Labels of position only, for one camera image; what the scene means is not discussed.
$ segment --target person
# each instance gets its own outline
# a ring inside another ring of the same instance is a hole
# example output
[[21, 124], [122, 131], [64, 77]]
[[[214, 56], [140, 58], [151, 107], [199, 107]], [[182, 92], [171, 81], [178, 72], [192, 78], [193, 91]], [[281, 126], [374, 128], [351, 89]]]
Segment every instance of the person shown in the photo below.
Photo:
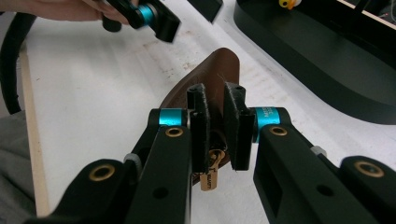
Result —
[[[138, 0], [132, 0], [137, 6]], [[23, 12], [55, 21], [98, 21], [103, 15], [128, 24], [114, 7], [98, 0], [0, 0], [0, 11]]]
[[[132, 3], [137, 6], [138, 0]], [[103, 1], [0, 0], [0, 15], [6, 11], [56, 21], [98, 21], [106, 16], [128, 24], [114, 7]], [[22, 224], [35, 215], [26, 117], [21, 111], [0, 118], [0, 224]]]

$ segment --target gray pants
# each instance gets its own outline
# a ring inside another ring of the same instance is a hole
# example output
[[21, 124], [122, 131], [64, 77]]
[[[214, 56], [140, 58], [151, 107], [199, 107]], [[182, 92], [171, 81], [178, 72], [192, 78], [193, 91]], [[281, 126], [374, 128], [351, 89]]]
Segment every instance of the gray pants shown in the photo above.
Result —
[[0, 119], [0, 224], [35, 216], [32, 166], [24, 111]]

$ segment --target black cable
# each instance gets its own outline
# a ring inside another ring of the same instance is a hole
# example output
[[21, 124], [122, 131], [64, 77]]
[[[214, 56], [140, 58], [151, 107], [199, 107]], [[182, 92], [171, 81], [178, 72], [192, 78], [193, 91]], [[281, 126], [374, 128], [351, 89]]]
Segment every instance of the black cable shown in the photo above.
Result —
[[9, 114], [21, 111], [17, 92], [17, 60], [35, 18], [30, 14], [17, 13], [8, 27], [0, 50], [0, 84]]

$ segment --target metal zipper slider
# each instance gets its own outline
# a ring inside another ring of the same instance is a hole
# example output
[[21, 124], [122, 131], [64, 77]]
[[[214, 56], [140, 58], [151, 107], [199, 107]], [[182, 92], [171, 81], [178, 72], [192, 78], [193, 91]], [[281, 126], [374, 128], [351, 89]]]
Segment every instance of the metal zipper slider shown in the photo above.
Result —
[[208, 174], [200, 174], [201, 190], [208, 191], [218, 186], [218, 169], [221, 160], [225, 157], [225, 152], [220, 149], [209, 151], [210, 167]]

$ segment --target white table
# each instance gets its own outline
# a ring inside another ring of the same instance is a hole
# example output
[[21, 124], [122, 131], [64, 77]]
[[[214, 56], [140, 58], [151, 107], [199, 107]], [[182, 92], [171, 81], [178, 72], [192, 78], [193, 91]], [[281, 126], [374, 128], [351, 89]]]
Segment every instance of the white table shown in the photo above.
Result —
[[[51, 212], [88, 163], [122, 161], [144, 131], [151, 108], [212, 51], [240, 59], [247, 106], [283, 106], [295, 127], [339, 165], [363, 155], [396, 169], [396, 126], [349, 117], [322, 102], [258, 48], [233, 22], [234, 1], [211, 24], [187, 2], [165, 1], [182, 24], [174, 44], [149, 28], [112, 34], [101, 22], [38, 19], [22, 53], [22, 80], [37, 210]], [[219, 171], [211, 192], [192, 191], [191, 223], [267, 223], [251, 169]]]

